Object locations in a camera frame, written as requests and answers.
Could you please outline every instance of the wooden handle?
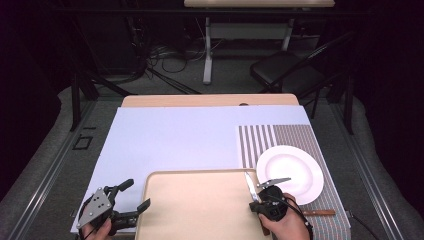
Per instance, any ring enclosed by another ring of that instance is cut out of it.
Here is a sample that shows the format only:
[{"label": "wooden handle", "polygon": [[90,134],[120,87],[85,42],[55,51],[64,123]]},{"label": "wooden handle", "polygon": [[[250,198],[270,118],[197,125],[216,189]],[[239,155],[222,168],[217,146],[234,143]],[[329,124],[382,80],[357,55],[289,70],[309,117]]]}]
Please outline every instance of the wooden handle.
[{"label": "wooden handle", "polygon": [[305,216],[333,216],[333,215],[336,215],[336,211],[334,211],[334,209],[304,210],[303,215]]}]

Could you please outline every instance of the white plate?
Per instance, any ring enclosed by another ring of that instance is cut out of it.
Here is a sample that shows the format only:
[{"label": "white plate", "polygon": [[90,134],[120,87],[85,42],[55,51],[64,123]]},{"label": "white plate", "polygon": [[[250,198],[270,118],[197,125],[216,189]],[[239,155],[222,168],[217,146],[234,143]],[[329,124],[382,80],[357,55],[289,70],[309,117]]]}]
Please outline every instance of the white plate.
[{"label": "white plate", "polygon": [[290,177],[291,180],[276,186],[293,195],[299,205],[314,201],[324,187],[324,176],[315,159],[292,146],[275,146],[262,153],[256,174],[260,183]]}]

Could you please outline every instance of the human hand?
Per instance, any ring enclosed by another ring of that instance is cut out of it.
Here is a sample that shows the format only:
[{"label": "human hand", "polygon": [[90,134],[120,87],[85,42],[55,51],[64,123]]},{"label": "human hand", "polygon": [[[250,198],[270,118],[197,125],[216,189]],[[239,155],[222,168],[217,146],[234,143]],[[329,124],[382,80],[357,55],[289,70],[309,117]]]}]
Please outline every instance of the human hand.
[{"label": "human hand", "polygon": [[[288,193],[284,193],[283,195],[286,198],[296,201],[296,199]],[[291,200],[288,199],[288,202],[293,207],[298,208]],[[264,227],[268,228],[277,236],[278,240],[309,240],[309,232],[305,227],[305,223],[291,208],[287,208],[286,215],[278,222],[269,220],[263,214],[259,214],[259,219]]]},{"label": "human hand", "polygon": [[91,224],[82,227],[82,234],[86,240],[112,240],[108,235],[112,227],[110,218],[106,219],[103,225],[96,231]]}]

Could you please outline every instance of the wooden tray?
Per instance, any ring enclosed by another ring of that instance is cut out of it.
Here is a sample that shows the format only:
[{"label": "wooden tray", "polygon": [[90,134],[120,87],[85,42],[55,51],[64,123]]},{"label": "wooden tray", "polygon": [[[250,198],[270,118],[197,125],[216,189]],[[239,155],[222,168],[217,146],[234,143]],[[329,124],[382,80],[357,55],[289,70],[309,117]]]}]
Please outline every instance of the wooden tray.
[{"label": "wooden tray", "polygon": [[253,169],[152,173],[143,197],[151,206],[138,219],[135,239],[271,239],[249,209],[245,171],[256,184]]}]

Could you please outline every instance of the gray striped placemat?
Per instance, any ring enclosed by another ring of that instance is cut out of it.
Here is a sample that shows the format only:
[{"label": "gray striped placemat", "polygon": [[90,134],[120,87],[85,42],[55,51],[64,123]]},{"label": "gray striped placemat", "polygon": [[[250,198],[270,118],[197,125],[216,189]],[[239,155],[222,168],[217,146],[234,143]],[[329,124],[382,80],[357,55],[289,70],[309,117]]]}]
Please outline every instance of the gray striped placemat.
[{"label": "gray striped placemat", "polygon": [[243,168],[256,168],[259,156],[277,145],[289,145],[309,153],[322,169],[324,188],[315,201],[301,208],[336,211],[335,216],[307,217],[314,227],[314,239],[351,239],[349,221],[310,125],[239,126],[238,137],[239,161]]}]

